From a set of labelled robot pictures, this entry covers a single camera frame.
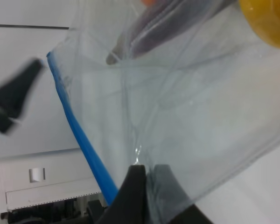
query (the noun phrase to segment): blue plastic strip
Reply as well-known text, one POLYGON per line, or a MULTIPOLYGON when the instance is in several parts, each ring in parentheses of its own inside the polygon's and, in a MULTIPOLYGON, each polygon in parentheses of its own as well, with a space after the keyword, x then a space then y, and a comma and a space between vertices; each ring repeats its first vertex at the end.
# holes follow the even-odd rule
POLYGON ((78 121, 76 120, 71 110, 67 93, 65 92, 62 83, 59 81, 60 80, 59 70, 56 67, 53 53, 49 52, 47 58, 48 58, 49 67, 51 69, 51 72, 55 80, 56 90, 61 100, 61 103, 63 105, 63 109, 67 121, 69 122, 71 130, 73 131, 76 140, 79 146, 81 147, 82 152, 84 153, 84 156, 93 172, 95 179, 98 182, 99 187, 101 188, 101 191, 107 203, 110 205, 114 200, 115 196, 117 195, 118 189, 116 188, 108 171, 106 170, 102 161, 100 160, 97 153, 93 149, 91 143, 89 142, 87 136, 85 135, 84 131, 82 130, 81 126, 79 125, 78 121))

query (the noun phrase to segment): clear plastic bag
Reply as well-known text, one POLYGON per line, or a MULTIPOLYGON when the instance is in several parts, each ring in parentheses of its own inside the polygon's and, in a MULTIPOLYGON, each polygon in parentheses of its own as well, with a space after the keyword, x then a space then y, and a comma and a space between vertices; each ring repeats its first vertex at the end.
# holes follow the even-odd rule
POLYGON ((130 165, 144 164, 152 220, 167 223, 280 144, 280 49, 254 34, 237 2, 81 0, 78 8, 48 58, 109 203, 112 181, 119 188, 130 165), (159 165, 188 197, 166 196, 174 188, 159 165))

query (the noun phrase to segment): yellow object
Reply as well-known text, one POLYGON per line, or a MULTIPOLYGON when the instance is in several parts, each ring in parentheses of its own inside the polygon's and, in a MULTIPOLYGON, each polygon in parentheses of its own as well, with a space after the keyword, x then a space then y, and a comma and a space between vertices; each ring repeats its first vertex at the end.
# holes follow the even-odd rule
POLYGON ((254 32, 280 48, 280 0, 240 0, 242 11, 254 32))

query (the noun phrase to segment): ziplock bag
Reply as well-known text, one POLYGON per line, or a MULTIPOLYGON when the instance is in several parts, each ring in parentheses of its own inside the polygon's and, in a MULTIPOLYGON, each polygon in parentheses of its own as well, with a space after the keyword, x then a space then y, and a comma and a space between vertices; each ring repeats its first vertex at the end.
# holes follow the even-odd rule
POLYGON ((280 144, 280 49, 232 0, 81 0, 48 60, 107 202, 128 167, 143 164, 155 223, 280 144), (159 165, 188 197, 167 197, 159 165))

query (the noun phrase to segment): orange object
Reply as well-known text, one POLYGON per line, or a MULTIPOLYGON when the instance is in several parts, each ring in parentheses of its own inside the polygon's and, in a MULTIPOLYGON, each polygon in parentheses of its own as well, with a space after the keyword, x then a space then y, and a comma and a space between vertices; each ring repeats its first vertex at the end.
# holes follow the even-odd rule
POLYGON ((141 0, 144 5, 151 6, 155 3, 156 0, 141 0))
POLYGON ((280 0, 239 2, 254 32, 266 43, 280 48, 280 0))

